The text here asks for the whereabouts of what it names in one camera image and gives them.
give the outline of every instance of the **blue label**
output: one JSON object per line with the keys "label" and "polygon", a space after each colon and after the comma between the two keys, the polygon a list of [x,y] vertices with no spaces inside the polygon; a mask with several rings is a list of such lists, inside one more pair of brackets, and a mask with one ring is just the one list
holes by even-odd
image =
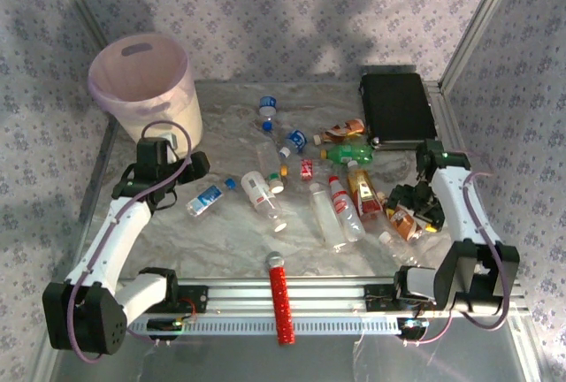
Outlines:
{"label": "blue label", "polygon": [[289,133],[289,136],[287,136],[287,138],[292,143],[294,143],[299,152],[301,152],[302,148],[304,148],[304,145],[307,144],[307,137],[300,130],[295,130],[294,132]]}
{"label": "blue label", "polygon": [[200,195],[198,195],[198,200],[201,202],[202,205],[205,207],[209,206],[213,202],[215,202],[220,196],[222,192],[216,186],[212,185]]}
{"label": "blue label", "polygon": [[277,101],[273,96],[264,96],[259,100],[259,107],[262,108],[264,106],[272,106],[275,108],[275,103]]}

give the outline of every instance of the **patterned wall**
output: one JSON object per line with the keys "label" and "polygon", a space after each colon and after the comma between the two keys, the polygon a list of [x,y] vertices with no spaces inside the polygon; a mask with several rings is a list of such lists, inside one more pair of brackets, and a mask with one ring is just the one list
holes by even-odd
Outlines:
{"label": "patterned wall", "polygon": [[95,52],[65,0],[0,0],[0,380],[23,380],[41,295],[68,271],[106,127],[85,89]]}
{"label": "patterned wall", "polygon": [[504,0],[450,100],[496,176],[483,198],[521,253],[520,275],[566,380],[566,0]]}
{"label": "patterned wall", "polygon": [[199,79],[357,80],[358,65],[416,64],[437,80],[479,0],[88,0],[109,39],[157,31]]}

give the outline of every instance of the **black case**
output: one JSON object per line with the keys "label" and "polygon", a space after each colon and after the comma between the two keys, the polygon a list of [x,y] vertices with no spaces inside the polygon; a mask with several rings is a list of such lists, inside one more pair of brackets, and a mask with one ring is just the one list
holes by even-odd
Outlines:
{"label": "black case", "polygon": [[436,139],[420,75],[365,74],[360,83],[368,141],[375,149],[415,149]]}

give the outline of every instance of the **green bottle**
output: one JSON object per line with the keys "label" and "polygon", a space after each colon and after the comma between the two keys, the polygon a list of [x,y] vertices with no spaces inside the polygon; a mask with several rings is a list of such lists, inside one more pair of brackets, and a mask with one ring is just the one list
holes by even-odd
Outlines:
{"label": "green bottle", "polygon": [[320,157],[330,159],[336,164],[345,164],[357,161],[359,164],[368,164],[373,159],[373,149],[368,145],[336,145],[328,150],[321,150]]}

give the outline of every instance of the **white trash bin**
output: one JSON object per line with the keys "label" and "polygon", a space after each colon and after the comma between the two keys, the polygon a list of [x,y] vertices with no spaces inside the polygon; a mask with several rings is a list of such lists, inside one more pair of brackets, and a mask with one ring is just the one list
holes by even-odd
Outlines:
{"label": "white trash bin", "polygon": [[[158,119],[183,126],[194,148],[203,137],[203,120],[186,51],[163,34],[137,34],[108,45],[88,71],[88,90],[139,141],[142,129]],[[187,141],[174,126],[151,127],[147,136],[173,132],[184,157]]]}

